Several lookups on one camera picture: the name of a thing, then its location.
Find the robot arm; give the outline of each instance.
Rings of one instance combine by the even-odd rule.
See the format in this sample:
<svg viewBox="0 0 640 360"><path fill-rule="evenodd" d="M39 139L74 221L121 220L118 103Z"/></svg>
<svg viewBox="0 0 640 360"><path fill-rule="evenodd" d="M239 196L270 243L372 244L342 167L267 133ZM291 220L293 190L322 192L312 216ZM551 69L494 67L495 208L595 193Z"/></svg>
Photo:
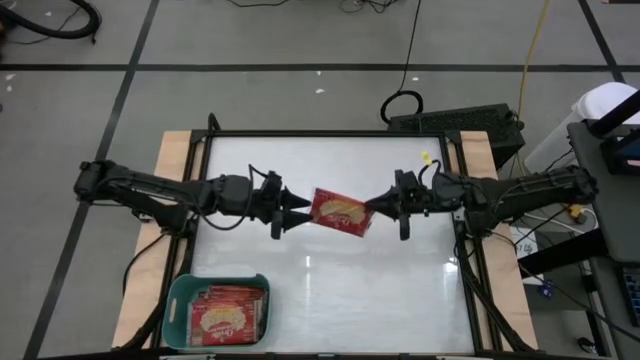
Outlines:
<svg viewBox="0 0 640 360"><path fill-rule="evenodd" d="M411 214L428 216L464 208L468 233L484 237L505 219L554 203L588 204L597 194L595 179L577 166L510 180L436 172L431 189L413 172L396 170L395 179L395 186L366 205L399 220L401 240L409 238Z"/></svg>
<svg viewBox="0 0 640 360"><path fill-rule="evenodd" d="M311 203L282 189L282 178L275 172L265 174L260 189L252 179L221 175L207 181L174 181L131 171L112 161L83 162L74 186L78 200L93 203L113 200L136 212L153 217L173 235L184 235L190 213L258 218L271 224L271 237L311 220L311 216L292 209Z"/></svg>

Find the white tabletop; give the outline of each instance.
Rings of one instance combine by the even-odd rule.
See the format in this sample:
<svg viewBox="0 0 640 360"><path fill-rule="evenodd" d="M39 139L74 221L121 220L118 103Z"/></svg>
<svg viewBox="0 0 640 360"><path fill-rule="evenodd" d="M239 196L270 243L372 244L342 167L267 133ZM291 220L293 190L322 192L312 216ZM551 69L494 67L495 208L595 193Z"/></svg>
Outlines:
<svg viewBox="0 0 640 360"><path fill-rule="evenodd" d="M394 170L417 174L423 151L442 157L435 138L223 137L214 139L208 178L247 174L251 163L277 172L296 195L311 199L319 187L365 201L390 188ZM257 177L254 186L261 182ZM271 285L262 341L219 351L473 353L450 214L412 216L411 239L404 242L398 223L379 214L364 238L315 224L281 240L272 240L269 230L259 221L229 232L204 222L198 229L194 275L261 273Z"/></svg>

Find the concrete floor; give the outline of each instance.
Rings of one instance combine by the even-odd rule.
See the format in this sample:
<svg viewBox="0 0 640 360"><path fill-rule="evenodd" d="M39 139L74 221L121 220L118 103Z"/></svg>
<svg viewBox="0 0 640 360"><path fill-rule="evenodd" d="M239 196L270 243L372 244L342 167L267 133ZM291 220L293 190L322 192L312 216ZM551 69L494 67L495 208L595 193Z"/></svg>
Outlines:
<svg viewBox="0 0 640 360"><path fill-rule="evenodd" d="M96 45L52 39L1 49L3 359L24 356L63 248L74 249L70 230L80 229L82 213L72 185L78 164L95 158L101 141L110 144L102 148L108 158L152 171L162 133L202 128L211 111L225 129L384 129L378 109L400 83L397 64L404 63L417 4L401 1L378 15L370 8L344 14L339 0L245 9L221 0L92 2L104 18ZM516 108L521 75L503 65L523 64L542 2L424 1L411 58L423 71L411 71L406 88L424 96L426 111L499 102ZM17 3L16 11L54 28L74 11L63 0ZM612 81L612 71L640 86L640 6L586 3L620 66L605 60L578 1L554 1L533 57L534 65L549 66L532 69L526 92L524 155L584 92ZM68 28L84 21L80 13ZM15 29L8 38L39 35ZM246 66L224 66L233 64ZM262 66L268 64L301 65ZM372 71L362 64L373 64ZM391 111L407 114L414 106L398 101ZM53 291L47 301L57 300L48 328L35 332L30 354L109 349L138 228L122 209L89 211L68 275L54 283L60 296Z"/></svg>

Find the teal plastic basket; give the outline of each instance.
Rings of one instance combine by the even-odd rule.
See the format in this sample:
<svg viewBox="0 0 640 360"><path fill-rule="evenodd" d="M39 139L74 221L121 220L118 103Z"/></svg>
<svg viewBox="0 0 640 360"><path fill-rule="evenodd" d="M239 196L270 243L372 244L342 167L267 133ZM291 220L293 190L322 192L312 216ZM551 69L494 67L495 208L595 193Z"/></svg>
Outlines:
<svg viewBox="0 0 640 360"><path fill-rule="evenodd" d="M219 349L221 347L247 347L249 345L221 345L221 346L189 346L187 342L187 326L189 323L189 303L194 301L198 293L207 291L209 285L245 285L263 288L267 291L267 312L264 315L265 334L269 329L269 309L271 307L271 291L269 281L261 274L256 274L252 278L199 278L187 274L177 278L171 289L169 289L169 297L167 299L167 307L164 310L164 320L162 321L162 338L167 345L176 350L207 350Z"/></svg>

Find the metal frame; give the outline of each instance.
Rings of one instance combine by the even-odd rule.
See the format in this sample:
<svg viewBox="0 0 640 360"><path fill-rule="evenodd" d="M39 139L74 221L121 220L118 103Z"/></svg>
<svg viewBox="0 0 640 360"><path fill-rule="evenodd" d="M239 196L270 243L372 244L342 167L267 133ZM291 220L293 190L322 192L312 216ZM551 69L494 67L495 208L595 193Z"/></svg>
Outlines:
<svg viewBox="0 0 640 360"><path fill-rule="evenodd" d="M424 134L416 134L411 132L387 132L387 131L326 131L326 130L275 130L275 131L245 131L245 130L220 130L220 127L215 120L215 117L209 117L209 128L206 130L193 130L191 132L191 138L189 141L189 149L187 152L187 159L185 163L185 169L183 173L183 181L191 178L191 174L193 172L195 164L195 155L198 149L198 146L204 146L203 148L203 156L202 162L200 164L200 173L198 178L200 180L206 180L207 167L209 163L211 146L213 143L213 138L215 137L380 137L380 138L402 138L402 137L425 137L425 138L438 138L440 142L440 148L442 151L442 165L444 170L451 171L451 161L449 158L449 151L447 147L447 141L451 141L456 150L456 158L458 161L459 171L462 175L467 175L467 166L465 162L465 158L463 155L462 142L460 139L460 133L458 131L446 131L446 132L434 132L434 133L424 133ZM452 220L454 221L454 230L459 225L463 225L458 219L455 218L455 215L452 214ZM184 253L183 264L181 266L184 268L191 268L192 260L193 260L193 248L195 246L195 238L196 238L197 226L194 226L193 235L186 239L186 248ZM456 231L456 241L460 240L460 233ZM162 280L162 288L160 292L160 298L168 296L169 288L171 283L173 282L173 274L175 270L175 265L178 256L180 239L172 238L171 244L169 247L169 252L167 255L167 262L165 264L164 276ZM489 284L489 277L486 268L486 259L484 257L484 252L482 250L481 241L474 242L475 257L477 262L477 270L478 275L481 281L482 286L485 291L489 295L491 295L491 286ZM467 256L466 248L459 248L461 256ZM564 356L554 356L554 355L546 355L539 353L513 353L513 352L503 352L502 344L501 344L501 335L497 329L496 324L490 319L487 318L489 322L490 335L492 340L492 345L495 349L499 349L499 351L489 351L484 350L482 346L482 337L480 334L479 328L479 319L478 319L478 309L476 307L475 295L471 288L463 282L464 285L464 293L465 300L467 303L467 311L469 315L469 324L471 328L471 337L474 346L475 356L490 358L490 359L504 359L504 360L516 360L516 359L540 359L540 360L588 360L587 358L577 358L577 357L564 357ZM210 360L210 359L265 359L265 360L275 360L275 359L290 359L290 360L318 360L318 359L327 359L327 360L338 360L338 359L354 359L354 360L364 360L364 359L375 359L375 360L384 360L384 359L420 359L420 360L436 360L443 359L446 360L446 355L441 356L427 356L427 355L411 355L411 354L398 354L398 355L337 355L337 354L275 354L275 353L264 353L264 354L180 354L176 350L160 347L160 342L162 338L161 327L158 326L151 334L151 347L149 349L135 349L135 350L121 350L121 351L111 351L104 353L93 353L93 354L80 354L80 355L70 355L70 356L60 356L55 358L50 358L51 360L115 360L115 359L153 359L153 360L163 360L163 359L176 359L176 360Z"/></svg>
<svg viewBox="0 0 640 360"><path fill-rule="evenodd" d="M374 137L374 138L403 138L403 137L424 137L424 138L437 138L440 143L440 151L442 152L442 166L445 171L451 171L451 160L449 158L449 151L447 147L447 140L450 140L456 150L456 157L458 160L458 164L460 167L460 173L466 174L467 167L466 162L464 160L464 156L462 155L462 142L460 140L460 133L457 131L451 132L433 132L433 133L423 133L416 134L414 132L388 132L388 131L367 131L367 130L267 130L267 131L254 131L254 130L220 130L219 125L217 125L217 121L215 117L210 115L209 117L209 128L206 130L192 130L191 138L189 141L189 150L187 153L187 161L185 164L185 170L183 174L183 181L188 180L191 177L191 173L194 169L195 162L195 154L199 144L204 142L203 149L203 157L202 163L200 164L200 180L206 180L207 167L209 163L209 157L211 154L211 145L213 143L213 138L215 137ZM191 268L191 262L193 260L193 248L195 247L195 238L196 231L193 232L193 235L186 239L187 249L185 253L190 254L187 258L185 257L183 260L183 266L187 268ZM171 282L173 281L173 274L175 269L175 263L178 255L178 246L179 239L171 239L171 244L169 247L169 253L167 256L167 262L165 264L165 271L162 280L162 289L160 291L160 298L168 296L169 288ZM488 284L488 275L486 269L486 262L484 260L484 254L482 251L476 252L476 257L478 259L478 271L481 274L481 281L485 290L490 294L490 285ZM475 303L475 297L473 295L473 291L466 284L464 284L464 292L465 292L465 300L467 303L467 311L469 314L469 324L471 327L471 337L474 346L474 351L482 350L482 339L480 336L480 328L479 328L479 319L478 313ZM151 335L151 346L159 347L161 342L161 322L159 322L158 326L154 330ZM492 331L492 342L496 344L496 340L500 341L500 334L497 330L497 327L490 321L490 328Z"/></svg>

